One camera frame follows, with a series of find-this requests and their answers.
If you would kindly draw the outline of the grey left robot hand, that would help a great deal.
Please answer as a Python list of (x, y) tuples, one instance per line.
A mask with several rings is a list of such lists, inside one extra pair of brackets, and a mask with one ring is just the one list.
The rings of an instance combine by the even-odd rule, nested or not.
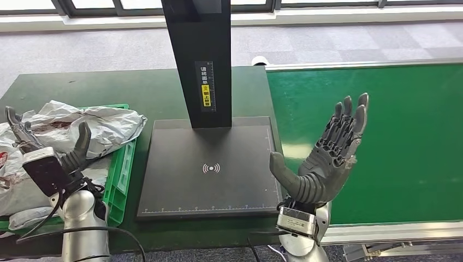
[[(45, 145), (32, 133), (31, 124), (22, 122), (22, 117), (17, 115), (11, 106), (5, 107), (5, 116), (14, 136), (15, 146), (21, 153), (30, 153), (45, 147)], [(86, 122), (79, 124), (79, 137), (73, 150), (59, 156), (64, 171), (68, 174), (84, 166), (86, 155), (91, 141), (91, 130)]]

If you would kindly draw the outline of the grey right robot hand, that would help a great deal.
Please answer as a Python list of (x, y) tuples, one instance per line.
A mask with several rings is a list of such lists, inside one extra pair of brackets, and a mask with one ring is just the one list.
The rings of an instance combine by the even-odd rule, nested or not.
[(338, 102), (297, 173), (287, 168), (282, 154), (270, 154), (270, 171), (293, 200), (324, 205), (339, 194), (357, 162), (355, 153), (366, 128), (368, 107), (368, 93), (359, 96), (357, 107), (350, 96)]

